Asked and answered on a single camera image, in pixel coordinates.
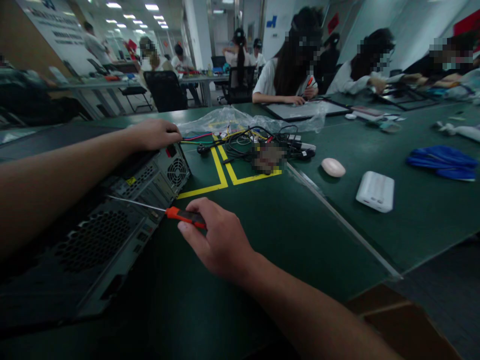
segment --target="gray floor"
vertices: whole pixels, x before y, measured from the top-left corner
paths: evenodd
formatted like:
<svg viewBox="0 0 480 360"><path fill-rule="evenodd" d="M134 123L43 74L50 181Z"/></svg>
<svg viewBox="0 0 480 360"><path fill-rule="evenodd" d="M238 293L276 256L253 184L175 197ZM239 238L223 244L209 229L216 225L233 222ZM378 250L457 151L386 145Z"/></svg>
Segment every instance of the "gray floor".
<svg viewBox="0 0 480 360"><path fill-rule="evenodd" d="M464 360L480 359L480 242L467 241L389 283L417 303Z"/></svg>

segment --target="red screwdriver handle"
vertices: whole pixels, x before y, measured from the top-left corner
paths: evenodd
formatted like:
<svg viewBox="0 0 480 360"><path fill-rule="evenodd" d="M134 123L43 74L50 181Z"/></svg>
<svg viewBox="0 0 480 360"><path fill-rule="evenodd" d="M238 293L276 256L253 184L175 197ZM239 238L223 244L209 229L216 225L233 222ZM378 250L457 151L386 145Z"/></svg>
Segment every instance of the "red screwdriver handle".
<svg viewBox="0 0 480 360"><path fill-rule="evenodd" d="M207 224L198 212L190 212L180 210L178 207L172 206L165 210L166 217L169 219L177 219L195 225L199 229L206 229Z"/></svg>

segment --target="pink computer mouse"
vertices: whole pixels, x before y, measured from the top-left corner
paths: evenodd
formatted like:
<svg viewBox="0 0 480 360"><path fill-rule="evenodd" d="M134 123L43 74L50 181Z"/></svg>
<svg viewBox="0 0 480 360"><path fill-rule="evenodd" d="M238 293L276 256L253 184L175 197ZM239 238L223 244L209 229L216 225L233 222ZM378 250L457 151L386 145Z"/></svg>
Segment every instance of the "pink computer mouse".
<svg viewBox="0 0 480 360"><path fill-rule="evenodd" d="M343 165L338 160L331 157L324 158L321 162L321 167L328 175L333 176L334 178L341 178L346 172Z"/></svg>

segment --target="ventilation holes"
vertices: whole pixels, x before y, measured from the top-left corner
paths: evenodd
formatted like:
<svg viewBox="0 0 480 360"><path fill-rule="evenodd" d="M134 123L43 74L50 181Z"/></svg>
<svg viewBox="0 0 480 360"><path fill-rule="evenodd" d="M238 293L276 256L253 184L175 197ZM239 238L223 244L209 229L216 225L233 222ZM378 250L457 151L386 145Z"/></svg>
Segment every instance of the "ventilation holes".
<svg viewBox="0 0 480 360"><path fill-rule="evenodd" d="M140 187L140 185L143 182L149 180L154 175L154 172L155 172L155 169L153 165L150 165L149 167L147 167L145 171L136 179L136 181L131 186L128 187L128 189L125 191L123 196L129 197L130 195L135 193L135 191L137 191L137 189Z"/></svg>
<svg viewBox="0 0 480 360"><path fill-rule="evenodd" d="M175 159L175 161L168 167L166 175L172 185L179 186L187 175L187 169L185 168L183 161L179 158Z"/></svg>
<svg viewBox="0 0 480 360"><path fill-rule="evenodd" d="M79 273L109 260L129 233L126 213L101 211L66 236L57 245L55 256L66 272Z"/></svg>

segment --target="screwdriver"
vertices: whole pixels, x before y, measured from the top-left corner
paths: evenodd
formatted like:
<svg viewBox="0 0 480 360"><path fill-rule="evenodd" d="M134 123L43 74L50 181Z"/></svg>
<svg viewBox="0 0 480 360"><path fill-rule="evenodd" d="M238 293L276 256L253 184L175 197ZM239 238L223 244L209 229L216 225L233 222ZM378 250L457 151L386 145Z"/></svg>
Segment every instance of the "screwdriver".
<svg viewBox="0 0 480 360"><path fill-rule="evenodd" d="M143 207L146 207L146 208L162 211L162 212L165 213L166 217L169 218L169 219L177 219L177 220L180 220L180 221L183 221L183 222L186 222L186 223L190 223L190 224L195 225L199 229L206 229L207 228L207 224L205 224L204 218L202 217L202 215L200 215L197 212L180 210L178 207L175 207L175 206L172 206L172 207L169 207L169 208L166 208L166 209L162 209L162 208L155 207L155 206L150 206L150 205L144 204L142 202L138 202L138 201L122 199L120 197L116 197L116 196L112 196L112 195L107 195L107 196L109 198L112 198L112 199L115 199L115 200L120 200L120 201L124 201L124 202L131 203L131 204L137 204L137 205L140 205L140 206L143 206Z"/></svg>

